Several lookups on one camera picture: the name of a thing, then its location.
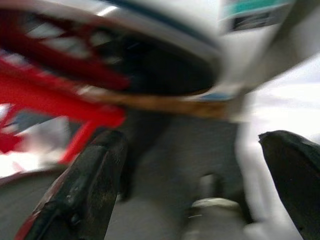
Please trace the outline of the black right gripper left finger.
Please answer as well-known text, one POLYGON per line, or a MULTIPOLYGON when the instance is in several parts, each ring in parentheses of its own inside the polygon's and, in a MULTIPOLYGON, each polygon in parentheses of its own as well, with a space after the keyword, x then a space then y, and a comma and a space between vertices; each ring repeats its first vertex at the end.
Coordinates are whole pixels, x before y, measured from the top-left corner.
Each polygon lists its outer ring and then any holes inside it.
POLYGON ((100 134, 53 182, 15 239, 103 240, 127 151, 122 132, 100 134))

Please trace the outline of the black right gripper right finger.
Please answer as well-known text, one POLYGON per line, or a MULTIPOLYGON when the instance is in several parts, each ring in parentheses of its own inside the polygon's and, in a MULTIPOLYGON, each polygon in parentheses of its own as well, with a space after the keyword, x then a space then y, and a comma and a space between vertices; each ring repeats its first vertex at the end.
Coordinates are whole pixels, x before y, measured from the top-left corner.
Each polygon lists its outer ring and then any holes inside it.
POLYGON ((259 135, 275 188, 304 240, 320 238, 320 146, 286 130, 259 135))

